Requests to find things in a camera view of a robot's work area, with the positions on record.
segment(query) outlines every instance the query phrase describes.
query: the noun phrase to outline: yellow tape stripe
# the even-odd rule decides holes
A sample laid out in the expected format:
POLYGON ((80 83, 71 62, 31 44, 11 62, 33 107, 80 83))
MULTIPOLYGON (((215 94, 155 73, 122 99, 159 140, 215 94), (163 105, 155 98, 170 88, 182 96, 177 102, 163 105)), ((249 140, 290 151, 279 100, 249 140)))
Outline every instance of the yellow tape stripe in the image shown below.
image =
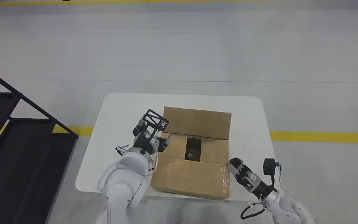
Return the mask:
POLYGON ((133 3, 190 3, 190 2, 263 2, 274 0, 112 0, 112 1, 73 1, 62 2, 1 2, 0 6, 43 6, 71 4, 133 4, 133 3))
MULTIPOLYGON (((91 126, 70 126, 71 130, 80 136, 91 136, 93 127, 91 126)), ((60 126, 56 126, 53 133, 67 133, 60 126)), ((358 143, 358 133, 344 132, 290 132, 290 131, 270 131, 271 140, 275 142, 327 142, 327 143, 358 143)))
POLYGON ((271 131, 272 141, 358 143, 358 133, 271 131))
MULTIPOLYGON (((93 132, 93 127, 91 126, 69 126, 73 132, 78 134, 79 136, 91 136, 93 132)), ((53 133, 68 133, 60 126, 55 126, 53 133)))

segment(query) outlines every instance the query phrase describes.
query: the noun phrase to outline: concrete floor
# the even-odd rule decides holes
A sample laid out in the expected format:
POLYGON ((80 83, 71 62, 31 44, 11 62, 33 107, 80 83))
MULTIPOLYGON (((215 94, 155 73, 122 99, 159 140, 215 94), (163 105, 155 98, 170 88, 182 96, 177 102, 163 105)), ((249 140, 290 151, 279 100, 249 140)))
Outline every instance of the concrete floor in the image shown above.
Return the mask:
MULTIPOLYGON (((0 7, 0 74, 66 125, 94 125, 106 94, 257 96, 270 130, 357 132, 355 1, 0 7)), ((14 116, 37 117, 21 105, 14 116)), ((79 140, 49 223, 94 223, 74 186, 79 140)), ((356 144, 274 142, 282 182, 318 223, 357 223, 356 144)), ((134 223, 271 223, 245 203, 150 199, 134 223)))

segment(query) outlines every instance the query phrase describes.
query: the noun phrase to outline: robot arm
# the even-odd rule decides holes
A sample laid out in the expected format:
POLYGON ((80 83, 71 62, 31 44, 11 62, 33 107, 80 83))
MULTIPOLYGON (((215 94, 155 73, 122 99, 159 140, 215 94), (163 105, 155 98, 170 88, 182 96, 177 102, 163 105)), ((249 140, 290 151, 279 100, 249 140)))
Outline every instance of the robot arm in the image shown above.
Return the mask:
POLYGON ((274 159, 265 159, 264 173, 272 177, 272 184, 267 185, 241 159, 233 158, 227 164, 228 170, 234 175, 236 181, 258 198, 259 202, 254 205, 261 204, 263 206, 261 211, 244 217, 244 213, 251 206, 247 207, 242 212, 241 219, 258 216, 268 210, 272 213, 272 219, 276 224, 315 224, 315 220, 302 203, 295 199, 282 198, 274 188, 274 174, 277 166, 281 168, 281 165, 274 159))
POLYGON ((97 186, 107 203, 107 213, 100 219, 106 216, 108 224, 129 223, 127 209, 133 209, 139 204, 149 187, 147 177, 154 173, 158 163, 158 156, 154 161, 152 155, 163 152, 169 144, 170 137, 157 137, 158 132, 165 130, 168 123, 164 117, 148 110, 133 130, 133 146, 128 150, 125 149, 128 145, 116 147, 122 157, 107 168, 97 186))

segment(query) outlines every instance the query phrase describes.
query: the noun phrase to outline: black metal stairs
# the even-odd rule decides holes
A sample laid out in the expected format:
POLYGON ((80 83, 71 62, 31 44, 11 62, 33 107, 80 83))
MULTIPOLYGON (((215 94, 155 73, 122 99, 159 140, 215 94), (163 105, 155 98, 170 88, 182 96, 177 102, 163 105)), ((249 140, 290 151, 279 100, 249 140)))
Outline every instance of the black metal stairs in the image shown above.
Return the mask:
POLYGON ((0 223, 42 224, 47 220, 68 161, 79 138, 26 96, 0 79, 0 223), (47 119, 12 118, 24 100, 47 119), (53 134, 59 125, 68 134, 53 134))

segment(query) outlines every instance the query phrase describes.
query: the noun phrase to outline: box flap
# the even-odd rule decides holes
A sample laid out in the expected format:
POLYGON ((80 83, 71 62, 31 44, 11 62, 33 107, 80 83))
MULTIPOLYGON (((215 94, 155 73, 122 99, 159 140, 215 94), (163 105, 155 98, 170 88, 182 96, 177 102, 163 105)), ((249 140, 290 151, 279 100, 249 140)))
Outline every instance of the box flap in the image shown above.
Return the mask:
POLYGON ((229 197, 229 182, 225 165, 161 158, 150 185, 163 192, 225 199, 229 197))
POLYGON ((200 162, 226 165, 229 161, 229 140, 201 142, 200 162))
MULTIPOLYGON (((162 132, 162 138, 168 138, 170 135, 171 134, 162 132)), ((185 158, 186 141, 186 137, 172 134, 170 144, 167 146, 164 152, 159 153, 159 158, 185 158)))
POLYGON ((229 139, 231 113, 164 107, 165 132, 229 139))

